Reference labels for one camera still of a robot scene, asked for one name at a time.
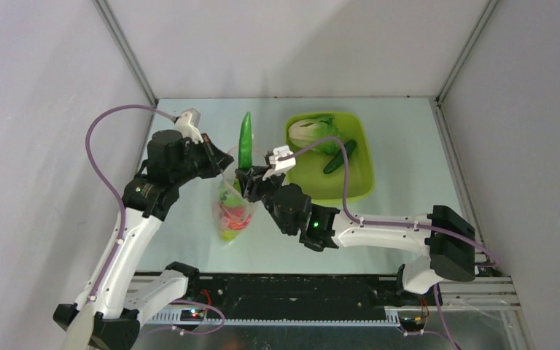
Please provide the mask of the clear pink zip bag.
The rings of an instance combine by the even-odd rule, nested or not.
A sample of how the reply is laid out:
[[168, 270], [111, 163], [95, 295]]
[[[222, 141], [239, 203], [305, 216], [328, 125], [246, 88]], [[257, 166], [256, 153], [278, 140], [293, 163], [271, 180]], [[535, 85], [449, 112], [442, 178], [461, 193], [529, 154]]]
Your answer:
[[232, 147], [228, 154], [235, 161], [221, 174], [219, 184], [212, 192], [212, 217], [217, 235], [225, 244], [231, 244], [245, 231], [258, 208], [259, 203], [252, 203], [241, 196], [239, 183], [235, 175], [238, 167], [238, 146]]

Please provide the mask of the small green watermelon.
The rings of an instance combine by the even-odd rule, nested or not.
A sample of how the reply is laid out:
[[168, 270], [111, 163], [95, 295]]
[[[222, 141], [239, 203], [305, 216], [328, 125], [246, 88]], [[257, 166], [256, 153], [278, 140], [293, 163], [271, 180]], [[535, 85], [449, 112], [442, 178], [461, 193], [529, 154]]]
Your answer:
[[235, 200], [238, 200], [238, 197], [232, 191], [232, 187], [227, 186], [224, 182], [221, 182], [218, 186], [218, 198], [224, 206], [233, 206]]

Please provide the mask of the dark green cucumber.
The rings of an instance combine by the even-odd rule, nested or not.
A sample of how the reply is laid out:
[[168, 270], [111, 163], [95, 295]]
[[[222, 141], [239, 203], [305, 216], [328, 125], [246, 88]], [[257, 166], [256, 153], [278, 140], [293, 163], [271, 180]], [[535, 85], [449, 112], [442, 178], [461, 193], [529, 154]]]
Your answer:
[[[357, 148], [357, 142], [354, 139], [351, 139], [344, 144], [344, 149], [346, 151], [347, 159], [349, 159], [353, 155], [356, 148]], [[344, 165], [343, 152], [339, 150], [324, 167], [323, 174], [325, 175], [332, 174], [333, 172], [337, 171], [339, 168], [343, 167], [343, 165]]]

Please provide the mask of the green lettuce head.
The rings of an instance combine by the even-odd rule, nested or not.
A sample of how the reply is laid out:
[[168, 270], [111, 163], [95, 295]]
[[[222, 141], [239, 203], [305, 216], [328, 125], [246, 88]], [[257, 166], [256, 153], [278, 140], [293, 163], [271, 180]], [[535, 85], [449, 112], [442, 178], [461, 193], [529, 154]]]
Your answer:
[[345, 133], [335, 124], [335, 117], [331, 114], [299, 120], [288, 129], [289, 141], [300, 149], [326, 137], [346, 140]]

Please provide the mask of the yellow green pear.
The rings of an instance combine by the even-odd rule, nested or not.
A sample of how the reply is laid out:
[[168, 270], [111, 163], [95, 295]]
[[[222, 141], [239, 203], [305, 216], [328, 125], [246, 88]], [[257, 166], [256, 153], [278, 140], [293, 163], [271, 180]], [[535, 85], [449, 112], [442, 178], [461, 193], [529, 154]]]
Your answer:
[[233, 230], [230, 228], [223, 228], [219, 232], [219, 237], [225, 242], [232, 242], [234, 241], [238, 235], [241, 233], [241, 230]]

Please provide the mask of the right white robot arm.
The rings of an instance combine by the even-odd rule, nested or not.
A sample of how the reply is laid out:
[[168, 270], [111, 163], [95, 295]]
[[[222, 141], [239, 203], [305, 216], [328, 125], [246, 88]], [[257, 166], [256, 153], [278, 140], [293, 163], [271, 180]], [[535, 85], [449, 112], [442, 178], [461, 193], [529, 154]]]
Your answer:
[[396, 298], [413, 305], [443, 280], [475, 279], [475, 229], [453, 209], [435, 205], [431, 213], [386, 219], [348, 215], [337, 208], [312, 203], [296, 184], [283, 175], [267, 175], [267, 168], [238, 169], [242, 196], [260, 202], [279, 230], [297, 236], [315, 252], [352, 246], [396, 249], [416, 254], [398, 270]]

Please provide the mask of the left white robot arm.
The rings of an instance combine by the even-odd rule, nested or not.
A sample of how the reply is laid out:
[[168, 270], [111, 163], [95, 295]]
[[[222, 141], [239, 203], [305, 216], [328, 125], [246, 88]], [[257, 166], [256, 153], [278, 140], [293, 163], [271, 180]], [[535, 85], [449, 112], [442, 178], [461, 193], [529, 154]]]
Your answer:
[[72, 304], [57, 306], [53, 319], [66, 332], [63, 349], [131, 349], [143, 325], [175, 299], [194, 303], [201, 283], [198, 269], [174, 262], [138, 295], [127, 291], [137, 265], [189, 181], [213, 179], [233, 157], [209, 136], [188, 137], [175, 130], [155, 133], [148, 158], [117, 201], [120, 212], [109, 243], [86, 288]]

